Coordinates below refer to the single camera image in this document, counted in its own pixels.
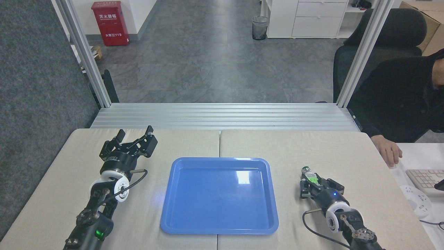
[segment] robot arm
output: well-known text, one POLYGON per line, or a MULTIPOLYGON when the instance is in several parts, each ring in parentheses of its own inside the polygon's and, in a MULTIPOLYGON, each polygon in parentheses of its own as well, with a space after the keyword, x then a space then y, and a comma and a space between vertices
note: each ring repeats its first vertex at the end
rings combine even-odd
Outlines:
POLYGON ((342 196, 344 186, 323 179, 309 167, 302 168, 300 198, 313 199, 320 207, 332 232, 342 231, 352 250, 383 250, 374 232, 364 226, 361 214, 342 196))
POLYGON ((99 154, 104 161, 100 178, 90 187, 90 198, 87 206, 77 216, 75 228, 65 241, 63 250, 98 250, 105 238, 111 233, 114 223, 111 220, 118 202, 128 197, 129 189, 141 181, 148 171, 135 170, 139 156, 149 158, 157 145, 148 126, 145 134, 139 139, 123 143, 125 132, 119 130, 116 137, 106 141, 99 154), (145 172, 135 183, 129 185, 134 173, 145 172))

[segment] cardboard box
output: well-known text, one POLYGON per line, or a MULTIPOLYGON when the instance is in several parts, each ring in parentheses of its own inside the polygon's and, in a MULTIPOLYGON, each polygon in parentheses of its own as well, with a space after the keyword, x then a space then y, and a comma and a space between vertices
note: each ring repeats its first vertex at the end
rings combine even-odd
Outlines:
POLYGON ((399 8, 413 8, 424 15, 427 35, 418 46, 423 56, 429 56, 444 48, 444 2, 402 2, 399 8))
POLYGON ((100 51, 100 46, 93 46, 91 48, 92 56, 96 60, 102 59, 102 51, 100 51))

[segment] green led light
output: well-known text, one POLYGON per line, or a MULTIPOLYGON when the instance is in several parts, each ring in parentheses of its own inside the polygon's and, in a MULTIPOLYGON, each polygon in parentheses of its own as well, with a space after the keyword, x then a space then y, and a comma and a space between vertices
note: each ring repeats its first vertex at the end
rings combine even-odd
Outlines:
POLYGON ((95 237, 98 238, 99 240, 103 239, 105 233, 100 232, 99 230, 95 231, 95 237))

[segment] keyboard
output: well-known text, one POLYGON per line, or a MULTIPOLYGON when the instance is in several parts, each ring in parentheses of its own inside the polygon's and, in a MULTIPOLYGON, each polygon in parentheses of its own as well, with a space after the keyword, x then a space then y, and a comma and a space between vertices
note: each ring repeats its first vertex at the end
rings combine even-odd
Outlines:
POLYGON ((428 196, 444 196, 444 191, 435 189, 434 185, 444 179, 444 170, 408 169, 405 171, 417 189, 428 196))

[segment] floor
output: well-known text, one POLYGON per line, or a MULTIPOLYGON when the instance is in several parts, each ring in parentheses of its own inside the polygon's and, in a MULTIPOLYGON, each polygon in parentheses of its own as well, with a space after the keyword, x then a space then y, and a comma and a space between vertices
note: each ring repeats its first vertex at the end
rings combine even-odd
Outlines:
POLYGON ((162 0, 143 37, 102 46, 120 102, 332 102, 341 39, 253 40, 259 0, 162 0))

